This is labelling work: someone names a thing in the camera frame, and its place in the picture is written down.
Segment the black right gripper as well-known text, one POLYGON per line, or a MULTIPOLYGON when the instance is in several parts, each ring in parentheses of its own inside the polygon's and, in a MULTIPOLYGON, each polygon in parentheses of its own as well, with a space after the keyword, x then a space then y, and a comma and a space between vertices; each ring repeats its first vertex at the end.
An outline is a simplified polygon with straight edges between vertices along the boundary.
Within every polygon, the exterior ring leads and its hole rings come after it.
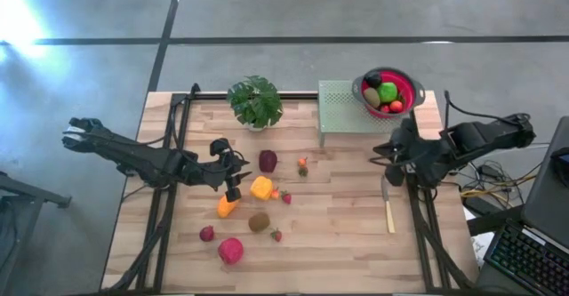
POLYGON ((389 158, 390 164, 385 169, 385 178, 390 185, 401 187, 405 180, 405 172, 412 168, 421 186, 436 186, 444 174, 436 164, 444 152, 441 140, 425 140, 419 137, 410 146, 399 143, 399 129, 395 129, 390 137, 390 143, 373 147, 373 152, 389 158))

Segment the yellow bell pepper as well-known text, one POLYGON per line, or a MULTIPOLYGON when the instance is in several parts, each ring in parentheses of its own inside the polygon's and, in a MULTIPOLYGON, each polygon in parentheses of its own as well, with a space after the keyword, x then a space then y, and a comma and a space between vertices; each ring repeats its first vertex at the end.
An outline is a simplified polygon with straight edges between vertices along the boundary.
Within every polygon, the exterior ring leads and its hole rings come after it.
POLYGON ((264 176, 257 177, 250 187, 251 195, 264 201, 271 198, 272 191, 272 180, 264 176))

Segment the orange carrot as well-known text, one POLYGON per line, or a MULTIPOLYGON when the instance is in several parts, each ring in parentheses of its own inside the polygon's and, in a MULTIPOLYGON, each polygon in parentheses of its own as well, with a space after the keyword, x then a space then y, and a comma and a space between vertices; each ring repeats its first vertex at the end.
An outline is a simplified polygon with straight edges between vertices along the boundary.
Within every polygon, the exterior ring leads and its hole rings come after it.
POLYGON ((217 205, 217 214, 221 219, 227 218, 239 205, 240 200, 229 202, 226 196, 222 196, 217 205))

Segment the dark red apple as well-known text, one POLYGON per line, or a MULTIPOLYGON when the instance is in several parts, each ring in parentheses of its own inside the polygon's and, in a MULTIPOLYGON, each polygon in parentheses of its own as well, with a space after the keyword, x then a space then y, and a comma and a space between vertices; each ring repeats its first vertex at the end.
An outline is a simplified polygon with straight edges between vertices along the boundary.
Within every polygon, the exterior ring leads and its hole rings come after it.
POLYGON ((276 169, 278 158, 272 150, 262 150, 259 155, 259 168, 262 172, 272 173, 276 169))

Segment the brown kiwi fruit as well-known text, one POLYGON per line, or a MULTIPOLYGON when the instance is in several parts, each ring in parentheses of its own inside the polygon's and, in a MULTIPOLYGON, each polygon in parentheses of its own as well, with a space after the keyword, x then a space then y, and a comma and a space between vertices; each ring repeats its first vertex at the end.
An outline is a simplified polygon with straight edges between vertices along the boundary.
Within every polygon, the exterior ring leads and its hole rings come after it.
POLYGON ((255 213, 249 220, 249 229, 254 232, 261 232, 270 225, 270 217, 265 212, 255 213))
POLYGON ((364 99, 366 100, 366 102, 372 108, 379 108, 381 106, 381 98, 380 98, 380 95, 378 94, 376 89, 374 89, 372 87, 368 87, 368 88, 364 89, 363 90, 363 96, 364 96, 364 99))

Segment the green apple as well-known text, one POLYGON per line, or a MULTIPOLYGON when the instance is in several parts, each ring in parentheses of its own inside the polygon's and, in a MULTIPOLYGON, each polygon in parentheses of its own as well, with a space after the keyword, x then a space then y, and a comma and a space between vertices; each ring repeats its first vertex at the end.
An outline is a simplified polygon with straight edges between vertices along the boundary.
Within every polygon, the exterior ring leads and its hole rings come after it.
POLYGON ((390 103, 398 99, 397 86, 392 82, 381 83, 377 88, 381 103, 390 103))

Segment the red and grey colander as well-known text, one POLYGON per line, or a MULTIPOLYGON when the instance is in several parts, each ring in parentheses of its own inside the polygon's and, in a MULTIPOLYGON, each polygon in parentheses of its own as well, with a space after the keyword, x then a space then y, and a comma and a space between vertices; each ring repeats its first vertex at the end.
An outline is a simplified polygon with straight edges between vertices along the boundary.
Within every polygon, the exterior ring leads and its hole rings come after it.
POLYGON ((371 70, 379 70, 381 72, 383 83, 394 83, 398 89, 398 100, 401 100, 405 104, 405 110, 401 113, 390 112, 387 114, 381 112, 380 108, 372 108, 363 96, 363 90, 369 87, 364 80, 365 75, 357 77, 351 85, 351 92, 354 98, 361 103, 372 116, 395 119, 396 117, 399 118, 411 114, 417 106, 424 103, 426 99, 426 91, 424 87, 402 70, 390 67, 379 67, 371 70))

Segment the dark avocado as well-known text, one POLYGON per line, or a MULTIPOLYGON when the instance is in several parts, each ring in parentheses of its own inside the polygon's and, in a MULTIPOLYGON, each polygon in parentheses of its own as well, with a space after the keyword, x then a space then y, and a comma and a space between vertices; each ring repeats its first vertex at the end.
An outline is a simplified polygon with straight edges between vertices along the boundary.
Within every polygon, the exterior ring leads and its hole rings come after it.
POLYGON ((382 83, 381 72, 379 70, 370 70, 365 74, 364 80, 369 87, 377 89, 382 83))

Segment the green perforated metal shelf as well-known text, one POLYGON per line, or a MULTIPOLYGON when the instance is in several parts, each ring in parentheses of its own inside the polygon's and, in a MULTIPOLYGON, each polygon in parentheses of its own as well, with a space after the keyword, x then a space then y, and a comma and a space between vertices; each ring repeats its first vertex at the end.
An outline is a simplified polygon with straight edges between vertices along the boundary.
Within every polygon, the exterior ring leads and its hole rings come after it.
POLYGON ((328 133, 391 134, 402 120, 373 116, 352 93, 347 80, 321 80, 318 82, 318 138, 325 145, 328 133))

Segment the potted green plant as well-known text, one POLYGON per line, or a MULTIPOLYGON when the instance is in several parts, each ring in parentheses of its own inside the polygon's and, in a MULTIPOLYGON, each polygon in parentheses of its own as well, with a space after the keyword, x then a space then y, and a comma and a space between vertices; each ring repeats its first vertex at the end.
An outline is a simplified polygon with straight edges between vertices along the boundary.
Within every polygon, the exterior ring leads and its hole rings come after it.
POLYGON ((236 120, 251 132, 275 125, 284 114, 277 88, 263 76, 246 76, 233 84, 227 102, 236 120))

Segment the black power brick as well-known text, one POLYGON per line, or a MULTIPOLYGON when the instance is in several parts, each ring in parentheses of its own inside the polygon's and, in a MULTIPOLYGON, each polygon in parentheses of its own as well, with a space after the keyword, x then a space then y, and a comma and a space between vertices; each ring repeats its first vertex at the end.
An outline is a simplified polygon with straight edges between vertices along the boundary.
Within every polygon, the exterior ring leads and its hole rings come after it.
POLYGON ((485 216, 499 211, 493 204, 480 197, 465 197, 462 199, 462 204, 476 216, 485 216))

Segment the black side desk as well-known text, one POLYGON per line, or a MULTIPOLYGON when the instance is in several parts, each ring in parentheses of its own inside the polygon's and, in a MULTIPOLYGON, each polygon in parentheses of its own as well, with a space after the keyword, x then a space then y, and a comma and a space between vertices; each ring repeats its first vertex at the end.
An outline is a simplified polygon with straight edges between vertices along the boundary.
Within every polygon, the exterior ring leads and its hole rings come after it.
POLYGON ((478 236, 488 232, 495 232, 502 228, 508 221, 515 224, 523 224, 522 212, 524 204, 509 208, 508 210, 487 214, 472 220, 468 220, 468 228, 471 236, 478 236))

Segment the white paper sheet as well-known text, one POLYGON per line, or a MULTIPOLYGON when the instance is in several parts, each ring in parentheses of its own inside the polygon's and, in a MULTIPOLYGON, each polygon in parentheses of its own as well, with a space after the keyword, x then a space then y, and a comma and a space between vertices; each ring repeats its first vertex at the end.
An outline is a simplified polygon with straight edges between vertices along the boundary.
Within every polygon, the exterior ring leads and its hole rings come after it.
POLYGON ((493 240, 493 237, 494 237, 493 232, 487 232, 476 236, 472 236, 470 238, 473 250, 475 252, 477 265, 479 268, 484 266, 485 263, 484 256, 493 240))

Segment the laptop with backlit keyboard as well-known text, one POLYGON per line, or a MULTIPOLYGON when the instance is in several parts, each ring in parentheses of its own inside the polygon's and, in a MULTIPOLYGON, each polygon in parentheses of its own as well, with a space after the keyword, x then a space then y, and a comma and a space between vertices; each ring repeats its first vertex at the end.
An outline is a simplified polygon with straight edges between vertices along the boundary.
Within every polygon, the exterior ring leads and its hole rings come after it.
POLYGON ((569 189, 550 155, 569 147, 569 116, 560 119, 522 212, 494 235, 476 282, 481 292, 569 296, 569 189))

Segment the dark grey metal bench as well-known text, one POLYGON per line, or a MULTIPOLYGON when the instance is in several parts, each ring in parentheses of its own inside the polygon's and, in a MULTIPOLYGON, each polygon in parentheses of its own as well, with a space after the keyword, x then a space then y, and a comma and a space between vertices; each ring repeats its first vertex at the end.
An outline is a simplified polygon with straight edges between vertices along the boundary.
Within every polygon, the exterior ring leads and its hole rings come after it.
POLYGON ((70 196, 62 196, 15 180, 0 172, 0 296, 10 289, 13 271, 31 238, 45 203, 67 208, 70 196))

